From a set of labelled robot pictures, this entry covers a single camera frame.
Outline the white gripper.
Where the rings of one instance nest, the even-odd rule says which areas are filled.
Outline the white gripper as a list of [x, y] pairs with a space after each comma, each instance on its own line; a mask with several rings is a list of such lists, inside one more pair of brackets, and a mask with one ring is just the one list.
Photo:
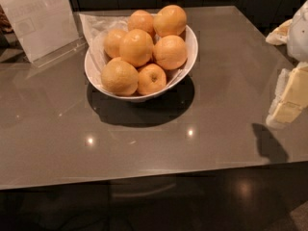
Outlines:
[[266, 124], [281, 129], [295, 121], [308, 107], [308, 0], [293, 19], [270, 32], [266, 42], [276, 46], [287, 43], [288, 55], [300, 62], [293, 70], [282, 69], [269, 107]]

